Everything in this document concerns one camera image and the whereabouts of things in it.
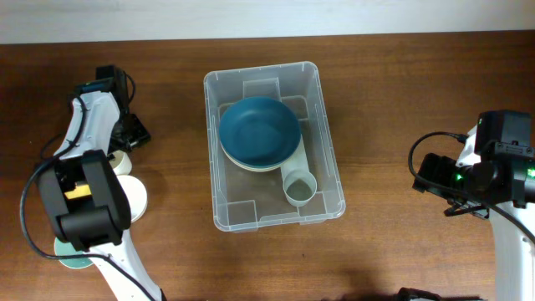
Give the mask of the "cream white cup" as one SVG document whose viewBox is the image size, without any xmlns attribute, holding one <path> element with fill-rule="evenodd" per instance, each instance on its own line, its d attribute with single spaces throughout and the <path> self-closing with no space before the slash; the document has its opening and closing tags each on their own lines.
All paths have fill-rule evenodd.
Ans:
<svg viewBox="0 0 535 301">
<path fill-rule="evenodd" d="M 122 150 L 114 151 L 109 155 L 109 164 L 117 176 L 129 175 L 132 170 L 132 163 L 128 155 Z"/>
</svg>

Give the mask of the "white small bowl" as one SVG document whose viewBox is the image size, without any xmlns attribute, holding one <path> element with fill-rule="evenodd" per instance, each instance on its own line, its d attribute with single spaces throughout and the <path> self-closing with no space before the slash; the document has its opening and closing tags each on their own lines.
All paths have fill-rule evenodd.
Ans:
<svg viewBox="0 0 535 301">
<path fill-rule="evenodd" d="M 148 194 L 145 185 L 136 177 L 121 175 L 117 179 L 125 192 L 129 205 L 131 221 L 136 222 L 148 207 Z"/>
</svg>

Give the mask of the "blue large bowl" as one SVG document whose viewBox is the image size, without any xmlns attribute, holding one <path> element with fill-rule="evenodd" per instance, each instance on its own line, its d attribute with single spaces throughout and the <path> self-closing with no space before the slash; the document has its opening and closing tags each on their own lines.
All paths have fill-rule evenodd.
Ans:
<svg viewBox="0 0 535 301">
<path fill-rule="evenodd" d="M 301 139 L 297 116 L 267 96 L 239 100 L 223 113 L 218 136 L 233 158 L 252 166 L 270 166 L 292 155 Z"/>
</svg>

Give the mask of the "cream large bowl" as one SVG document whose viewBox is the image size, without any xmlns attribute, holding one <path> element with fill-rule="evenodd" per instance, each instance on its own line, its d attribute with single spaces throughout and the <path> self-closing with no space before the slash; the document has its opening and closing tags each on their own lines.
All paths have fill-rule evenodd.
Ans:
<svg viewBox="0 0 535 301">
<path fill-rule="evenodd" d="M 267 166 L 267 167 L 254 167 L 254 166 L 248 166 L 248 165 L 245 165 L 243 163 L 240 163 L 238 160 L 232 158 L 232 157 L 228 157 L 228 159 L 234 163 L 235 165 L 239 166 L 240 168 L 244 169 L 244 170 L 247 170 L 247 171 L 253 171 L 253 172 L 268 172 L 268 171 L 273 171 L 273 170 L 276 170 L 280 167 L 283 166 L 283 164 L 287 163 L 289 160 L 286 160 L 284 161 L 283 163 L 280 163 L 280 164 L 276 164 L 274 166 Z"/>
<path fill-rule="evenodd" d="M 245 169 L 247 171 L 253 171 L 253 172 L 267 172 L 267 171 L 273 171 L 273 170 L 280 168 L 282 165 L 288 163 L 295 155 L 298 154 L 298 149 L 302 145 L 303 145 L 303 137 L 301 136 L 298 147 L 295 149 L 292 155 L 290 155 L 289 158 L 283 160 L 282 162 L 279 162 L 277 164 L 270 165 L 270 166 L 252 166 L 252 165 L 247 165 L 245 163 L 241 163 L 238 159 L 233 158 L 231 155 L 228 154 L 228 152 L 220 143 L 220 147 L 222 148 L 223 153 L 233 164 L 235 164 L 236 166 L 239 166 L 242 169 Z"/>
</svg>

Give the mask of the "grey cup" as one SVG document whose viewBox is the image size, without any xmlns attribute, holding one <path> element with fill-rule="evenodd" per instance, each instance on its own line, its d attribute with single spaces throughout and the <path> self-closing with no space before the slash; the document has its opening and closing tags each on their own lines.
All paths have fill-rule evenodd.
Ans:
<svg viewBox="0 0 535 301">
<path fill-rule="evenodd" d="M 289 161 L 281 166 L 283 192 L 289 204 L 303 207 L 318 190 L 316 177 L 303 161 Z"/>
</svg>

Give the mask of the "yellow small bowl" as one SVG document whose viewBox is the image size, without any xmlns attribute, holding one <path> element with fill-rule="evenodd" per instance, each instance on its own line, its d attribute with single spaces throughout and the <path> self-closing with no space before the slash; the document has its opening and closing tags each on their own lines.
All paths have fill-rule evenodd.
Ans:
<svg viewBox="0 0 535 301">
<path fill-rule="evenodd" d="M 69 200 L 86 197 L 91 195 L 91 190 L 88 184 L 76 186 L 72 191 L 66 191 L 65 197 Z"/>
</svg>

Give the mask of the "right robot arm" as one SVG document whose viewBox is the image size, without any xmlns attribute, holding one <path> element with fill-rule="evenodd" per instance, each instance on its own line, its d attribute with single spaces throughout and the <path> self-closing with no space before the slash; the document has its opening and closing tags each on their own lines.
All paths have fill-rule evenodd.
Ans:
<svg viewBox="0 0 535 301">
<path fill-rule="evenodd" d="M 471 214 L 491 223 L 496 297 L 534 298 L 534 148 L 530 114 L 493 110 L 479 114 L 467 134 L 453 134 L 463 149 L 456 159 L 425 155 L 408 165 L 413 187 L 449 204 L 447 217 Z"/>
</svg>

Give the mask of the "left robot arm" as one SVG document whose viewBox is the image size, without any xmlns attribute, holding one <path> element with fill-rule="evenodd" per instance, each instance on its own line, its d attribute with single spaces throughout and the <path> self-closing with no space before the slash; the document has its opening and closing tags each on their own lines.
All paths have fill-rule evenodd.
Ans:
<svg viewBox="0 0 535 301">
<path fill-rule="evenodd" d="M 131 152 L 150 140 L 130 112 L 134 80 L 115 65 L 72 94 L 72 119 L 61 146 L 28 179 L 35 184 L 55 237 L 69 243 L 72 259 L 88 259 L 118 300 L 163 300 L 130 235 L 130 204 L 109 163 L 115 151 Z"/>
</svg>

